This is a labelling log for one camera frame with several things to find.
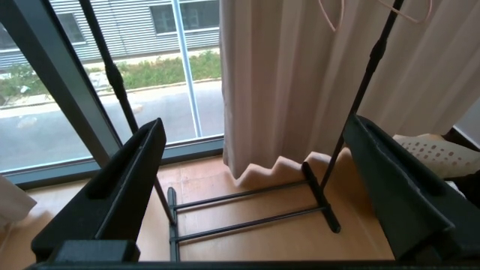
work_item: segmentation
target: building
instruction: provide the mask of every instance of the building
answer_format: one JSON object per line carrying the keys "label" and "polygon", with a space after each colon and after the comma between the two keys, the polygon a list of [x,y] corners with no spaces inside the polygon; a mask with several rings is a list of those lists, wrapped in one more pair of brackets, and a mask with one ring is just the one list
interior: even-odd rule
{"label": "building", "polygon": [[[79,0],[50,0],[82,62],[101,59]],[[115,59],[179,50],[170,0],[91,0],[95,15]],[[219,1],[180,0],[189,49],[218,46]],[[0,25],[0,70],[27,63]]]}

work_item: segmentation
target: clothes hanger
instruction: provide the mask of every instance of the clothes hanger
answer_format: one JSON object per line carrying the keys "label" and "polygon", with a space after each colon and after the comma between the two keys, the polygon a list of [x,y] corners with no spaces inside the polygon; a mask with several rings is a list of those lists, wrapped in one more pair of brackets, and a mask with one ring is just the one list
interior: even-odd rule
{"label": "clothes hanger", "polygon": [[[413,19],[411,16],[408,16],[406,14],[403,14],[401,11],[397,10],[396,8],[393,8],[392,6],[388,5],[387,3],[385,3],[384,1],[382,0],[377,0],[380,4],[382,4],[383,6],[385,6],[386,8],[388,8],[389,10],[395,12],[396,14],[402,16],[403,18],[409,20],[410,22],[412,23],[415,23],[415,24],[421,24],[421,23],[424,23],[425,21],[427,21],[429,18],[430,18],[430,15],[432,13],[432,0],[427,0],[428,1],[428,12],[427,12],[427,15],[425,16],[424,19]],[[323,16],[325,17],[325,19],[327,20],[327,23],[328,23],[328,26],[330,26],[331,30],[333,32],[336,32],[342,25],[342,22],[344,21],[344,14],[345,14],[345,0],[341,0],[341,10],[340,10],[340,19],[338,20],[338,24],[337,24],[337,27],[333,26],[333,23],[332,21],[330,20],[329,18],[329,15],[326,13],[325,11],[325,8],[323,7],[323,3],[322,3],[322,0],[318,0],[318,3],[320,5],[320,10],[322,10],[322,14]]]}

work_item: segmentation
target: pink hanger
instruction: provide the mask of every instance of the pink hanger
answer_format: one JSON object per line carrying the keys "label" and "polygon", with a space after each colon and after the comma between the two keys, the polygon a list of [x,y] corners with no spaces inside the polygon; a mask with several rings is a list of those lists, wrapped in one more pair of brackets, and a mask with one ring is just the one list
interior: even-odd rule
{"label": "pink hanger", "polygon": [[[389,10],[395,12],[396,14],[398,14],[398,15],[402,16],[403,18],[409,20],[410,22],[416,23],[416,24],[424,23],[425,21],[427,21],[430,18],[430,15],[432,13],[432,5],[433,5],[432,0],[427,0],[428,1],[428,12],[427,12],[427,15],[425,16],[425,18],[422,19],[422,20],[413,19],[411,16],[403,14],[401,11],[399,11],[399,10],[393,8],[392,6],[386,4],[382,0],[377,0],[377,1],[380,2],[380,4],[384,5],[385,7],[387,7]],[[329,15],[327,15],[327,13],[325,11],[325,8],[323,7],[322,0],[318,0],[318,3],[320,4],[320,9],[322,10],[323,16],[327,20],[328,26],[330,26],[330,28],[333,32],[336,32],[341,27],[342,22],[344,21],[345,0],[341,0],[340,19],[338,20],[337,27],[333,26],[333,23],[330,20]]]}

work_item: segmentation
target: street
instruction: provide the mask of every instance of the street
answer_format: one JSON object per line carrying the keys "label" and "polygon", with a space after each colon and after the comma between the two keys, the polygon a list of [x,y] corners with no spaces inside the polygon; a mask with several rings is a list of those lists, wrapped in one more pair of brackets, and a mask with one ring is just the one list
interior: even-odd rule
{"label": "street", "polygon": [[[220,82],[194,85],[203,136],[224,132],[224,104]],[[100,97],[122,142],[131,136],[115,95]],[[186,85],[128,94],[139,126],[157,117],[163,121],[168,143],[195,138]],[[21,167],[91,157],[56,104],[0,110],[0,172]]]}

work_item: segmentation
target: grass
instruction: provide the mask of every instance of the grass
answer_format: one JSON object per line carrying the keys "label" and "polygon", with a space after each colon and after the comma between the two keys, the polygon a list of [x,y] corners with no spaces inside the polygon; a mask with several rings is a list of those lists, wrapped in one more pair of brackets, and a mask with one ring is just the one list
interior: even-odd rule
{"label": "grass", "polygon": [[[214,79],[221,77],[220,55],[206,51],[198,56],[191,56],[190,68],[193,80]],[[147,86],[162,86],[185,81],[183,64],[180,58],[157,58],[156,61],[143,61],[139,64],[117,64],[123,76],[126,89]],[[86,68],[88,74],[102,71],[98,67]],[[16,64],[8,71],[10,78],[0,79],[0,96],[3,98],[49,94],[29,64]],[[21,93],[23,86],[29,90]]]}

